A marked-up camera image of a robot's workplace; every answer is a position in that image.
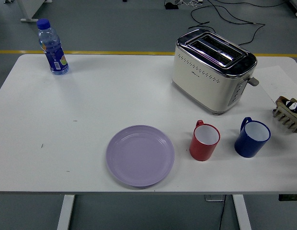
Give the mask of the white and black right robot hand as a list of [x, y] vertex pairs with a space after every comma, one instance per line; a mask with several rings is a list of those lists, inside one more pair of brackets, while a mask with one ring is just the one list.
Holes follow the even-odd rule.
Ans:
[[289, 101], [287, 99], [283, 100], [283, 103], [285, 104], [285, 106], [292, 111], [293, 113], [297, 114], [297, 102], [293, 102], [293, 101]]

